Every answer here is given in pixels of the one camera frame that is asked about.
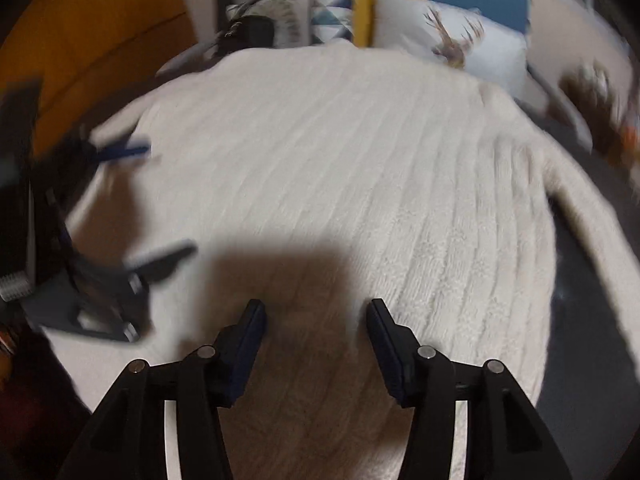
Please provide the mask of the cream knitted sweater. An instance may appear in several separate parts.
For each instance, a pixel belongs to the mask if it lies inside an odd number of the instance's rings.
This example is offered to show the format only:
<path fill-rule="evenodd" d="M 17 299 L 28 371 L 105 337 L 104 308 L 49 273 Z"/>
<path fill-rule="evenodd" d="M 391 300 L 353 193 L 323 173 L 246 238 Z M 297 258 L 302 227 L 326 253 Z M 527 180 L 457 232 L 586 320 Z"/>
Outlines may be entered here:
<path fill-rule="evenodd" d="M 362 325 L 382 298 L 450 359 L 500 359 L 532 400 L 549 361 L 550 200 L 596 268 L 623 352 L 639 355 L 639 263 L 613 207 L 500 87 L 347 42 L 236 52 L 142 96 L 93 131 L 147 136 L 102 167 L 67 219 L 89 258 L 198 251 L 152 293 L 141 344 L 53 334 L 96 405 L 132 359 L 175 359 L 248 300 L 268 332 L 221 416 L 239 479 L 393 479 L 410 416 Z"/>

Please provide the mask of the wooden wardrobe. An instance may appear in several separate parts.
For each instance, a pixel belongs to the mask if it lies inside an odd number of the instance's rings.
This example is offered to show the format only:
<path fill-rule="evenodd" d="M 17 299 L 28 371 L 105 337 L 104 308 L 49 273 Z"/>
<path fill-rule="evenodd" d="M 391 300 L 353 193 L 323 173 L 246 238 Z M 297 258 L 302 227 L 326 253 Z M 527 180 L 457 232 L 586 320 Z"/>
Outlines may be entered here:
<path fill-rule="evenodd" d="M 96 104 L 151 79 L 194 41 L 183 0 L 32 0 L 1 46 L 1 84 L 42 78 L 42 155 Z"/>

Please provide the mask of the black handbag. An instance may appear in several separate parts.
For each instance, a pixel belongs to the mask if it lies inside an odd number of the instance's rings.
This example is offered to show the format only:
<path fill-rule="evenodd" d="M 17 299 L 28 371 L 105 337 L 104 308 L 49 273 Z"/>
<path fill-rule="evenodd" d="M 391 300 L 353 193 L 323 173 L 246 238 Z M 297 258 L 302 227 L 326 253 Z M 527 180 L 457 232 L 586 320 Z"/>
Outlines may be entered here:
<path fill-rule="evenodd" d="M 276 26 L 271 18 L 243 15 L 232 20 L 219 35 L 216 53 L 227 55 L 245 49 L 270 49 L 274 45 L 274 36 Z"/>

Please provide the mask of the triangle pattern pillow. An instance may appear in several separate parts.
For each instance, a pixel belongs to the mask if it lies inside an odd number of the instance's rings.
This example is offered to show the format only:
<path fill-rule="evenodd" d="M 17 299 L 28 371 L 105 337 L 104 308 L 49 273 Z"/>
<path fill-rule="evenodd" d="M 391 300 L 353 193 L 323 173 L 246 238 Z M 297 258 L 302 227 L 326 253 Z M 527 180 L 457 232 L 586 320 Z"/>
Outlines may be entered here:
<path fill-rule="evenodd" d="M 248 0 L 227 6 L 228 26 L 243 15 L 271 18 L 275 49 L 293 49 L 355 36 L 357 0 Z"/>

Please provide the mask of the wooden side table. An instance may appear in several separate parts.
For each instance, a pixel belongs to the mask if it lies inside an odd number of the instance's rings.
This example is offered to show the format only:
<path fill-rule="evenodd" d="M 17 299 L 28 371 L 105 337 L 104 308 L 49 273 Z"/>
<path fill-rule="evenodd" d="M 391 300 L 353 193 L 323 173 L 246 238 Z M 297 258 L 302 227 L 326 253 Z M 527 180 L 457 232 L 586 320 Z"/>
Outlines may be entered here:
<path fill-rule="evenodd" d="M 592 147 L 627 181 L 639 187 L 639 76 L 632 71 L 626 99 L 599 62 L 567 70 L 559 87 L 590 130 Z"/>

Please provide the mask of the white deer print pillow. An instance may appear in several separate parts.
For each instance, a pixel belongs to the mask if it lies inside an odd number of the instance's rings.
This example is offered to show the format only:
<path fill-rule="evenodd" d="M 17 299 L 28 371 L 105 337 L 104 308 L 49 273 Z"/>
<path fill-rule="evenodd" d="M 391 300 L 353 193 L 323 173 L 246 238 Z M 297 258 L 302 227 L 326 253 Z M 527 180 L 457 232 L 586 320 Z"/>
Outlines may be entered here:
<path fill-rule="evenodd" d="M 372 46 L 463 70 L 519 98 L 527 38 L 477 12 L 432 0 L 374 0 Z"/>

